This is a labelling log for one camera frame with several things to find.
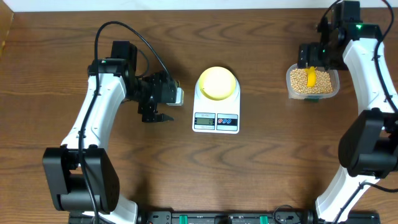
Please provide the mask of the yellow plastic scoop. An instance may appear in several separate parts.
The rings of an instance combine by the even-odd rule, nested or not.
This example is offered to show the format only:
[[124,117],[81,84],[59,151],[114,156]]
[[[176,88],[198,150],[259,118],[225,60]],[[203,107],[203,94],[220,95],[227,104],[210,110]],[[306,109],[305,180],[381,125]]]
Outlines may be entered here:
[[314,87],[317,80],[316,67],[305,68],[307,73],[307,87]]

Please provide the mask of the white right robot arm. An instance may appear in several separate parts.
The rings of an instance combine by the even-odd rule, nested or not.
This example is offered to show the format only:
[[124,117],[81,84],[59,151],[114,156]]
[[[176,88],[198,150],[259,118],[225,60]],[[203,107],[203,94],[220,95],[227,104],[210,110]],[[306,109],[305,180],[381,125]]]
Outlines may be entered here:
[[358,117],[338,145],[339,169],[302,223],[376,223],[352,208],[370,188],[397,170],[397,92],[384,57],[386,32],[361,20],[358,1],[335,1],[317,26],[319,42],[302,44],[299,68],[347,70]]

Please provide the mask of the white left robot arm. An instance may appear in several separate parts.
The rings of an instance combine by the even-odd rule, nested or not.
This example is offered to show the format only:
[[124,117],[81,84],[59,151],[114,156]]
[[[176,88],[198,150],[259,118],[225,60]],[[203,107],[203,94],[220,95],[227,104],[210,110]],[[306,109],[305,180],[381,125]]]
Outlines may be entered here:
[[109,137],[125,99],[139,104],[145,123],[170,121],[159,103],[183,105],[184,92],[165,72],[139,78],[136,60],[104,58],[88,69],[88,90],[75,124],[59,147],[46,148],[43,166],[54,207],[81,212],[88,223],[137,223],[136,202],[120,193],[108,157]]

